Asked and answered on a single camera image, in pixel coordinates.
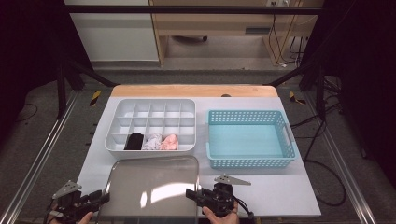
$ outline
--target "blue plastic basket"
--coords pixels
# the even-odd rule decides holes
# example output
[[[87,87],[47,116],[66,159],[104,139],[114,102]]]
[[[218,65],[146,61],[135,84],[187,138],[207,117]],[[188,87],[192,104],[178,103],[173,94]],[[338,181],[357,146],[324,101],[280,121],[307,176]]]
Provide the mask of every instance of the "blue plastic basket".
[[[212,168],[286,167],[297,145],[277,110],[210,110],[207,157]]]

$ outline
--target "gray floor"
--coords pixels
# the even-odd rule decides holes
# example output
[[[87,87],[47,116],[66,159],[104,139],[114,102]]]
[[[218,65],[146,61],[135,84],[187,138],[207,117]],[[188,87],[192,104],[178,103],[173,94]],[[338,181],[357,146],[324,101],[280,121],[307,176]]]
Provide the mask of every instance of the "gray floor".
[[[134,70],[131,70],[128,64],[127,67],[117,70],[111,66],[100,67],[98,73],[123,84],[262,84],[286,74],[294,67],[294,63],[290,63],[286,68],[272,66],[260,37],[210,36],[206,42],[200,38],[174,37],[170,39],[163,67],[137,62],[134,63]],[[106,106],[106,98],[111,93],[110,88],[98,84],[91,78],[84,77],[84,79],[86,79],[86,87],[78,94],[70,119],[64,125],[62,134],[47,158],[29,197],[24,199],[25,202],[21,202],[24,206],[18,211],[19,220],[33,222],[35,218],[42,217],[52,193],[65,181],[78,178],[79,169],[92,140],[95,124],[99,121]],[[297,99],[307,101],[313,95],[311,91],[299,91],[298,80],[299,78],[296,77],[277,88],[290,124],[298,123],[314,114],[309,104],[301,105],[290,101],[290,91],[296,94]],[[97,90],[101,90],[102,94],[96,106],[89,106],[92,95]],[[27,105],[22,110],[20,118],[28,118],[37,108],[36,113],[27,120],[15,123],[9,140],[0,150],[2,171],[0,186],[4,190],[0,196],[0,213],[12,203],[14,195],[31,165],[34,164],[36,155],[56,121],[56,83],[51,82],[31,91],[26,103],[32,105]],[[337,99],[332,97],[329,98],[327,105],[336,103]],[[360,145],[344,116],[338,113],[339,109],[336,108],[328,113],[326,130],[332,134],[336,147],[376,222],[396,223],[395,189],[384,177],[375,161],[361,157]],[[302,155],[308,150],[312,141],[310,137],[315,134],[317,128],[318,123],[314,120],[293,129]],[[321,134],[317,138],[309,159],[320,161],[337,172],[325,136]],[[329,203],[337,203],[342,199],[342,188],[328,171],[314,163],[307,163],[306,170],[319,198]],[[359,211],[355,199],[351,197],[353,194],[349,192],[348,195],[349,197],[340,206],[329,206],[319,202],[321,217],[268,217],[263,219],[263,223],[364,223],[357,215]]]

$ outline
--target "rectangular basket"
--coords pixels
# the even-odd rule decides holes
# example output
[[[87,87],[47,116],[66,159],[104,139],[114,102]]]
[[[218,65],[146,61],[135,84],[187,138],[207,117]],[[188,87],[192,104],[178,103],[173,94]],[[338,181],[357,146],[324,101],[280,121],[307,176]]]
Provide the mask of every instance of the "rectangular basket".
[[[212,168],[286,167],[297,145],[277,110],[210,110],[207,157]]]
[[[132,133],[177,136],[177,150],[124,150]],[[125,99],[117,105],[105,146],[119,160],[183,155],[195,146],[195,102],[190,99]]]

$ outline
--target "cabinet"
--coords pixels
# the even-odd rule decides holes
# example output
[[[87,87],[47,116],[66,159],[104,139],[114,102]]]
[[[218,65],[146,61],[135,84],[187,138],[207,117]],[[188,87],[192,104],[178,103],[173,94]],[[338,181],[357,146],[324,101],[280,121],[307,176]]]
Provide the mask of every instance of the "cabinet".
[[[147,6],[145,0],[64,0],[66,5]],[[71,13],[93,62],[158,61],[149,14]]]
[[[270,0],[149,0],[151,6],[242,6],[265,7]],[[280,7],[321,7],[323,0],[282,1]],[[251,14],[152,14],[154,34],[160,63],[163,64],[167,40],[171,35],[187,36],[262,36],[265,49],[274,65],[288,48],[291,36],[310,36],[317,16],[312,15],[251,15]]]

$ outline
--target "black curtain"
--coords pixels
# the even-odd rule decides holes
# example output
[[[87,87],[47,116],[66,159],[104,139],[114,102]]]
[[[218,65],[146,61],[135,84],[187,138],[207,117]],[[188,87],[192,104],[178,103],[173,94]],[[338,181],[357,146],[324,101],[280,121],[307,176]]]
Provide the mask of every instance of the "black curtain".
[[[357,0],[347,13],[345,0],[327,0],[332,16],[318,20],[304,59],[337,27],[332,49],[320,65],[327,76],[340,77],[341,102],[369,159],[375,159],[396,188],[396,1]]]
[[[50,5],[63,6],[64,1],[0,2],[0,143],[7,138],[23,108],[26,94],[56,80],[58,55],[66,55],[92,69],[70,15],[42,10],[43,6]],[[55,41],[49,41],[49,35]],[[69,81],[70,77],[76,82],[82,81],[78,71],[69,73],[66,75]]]

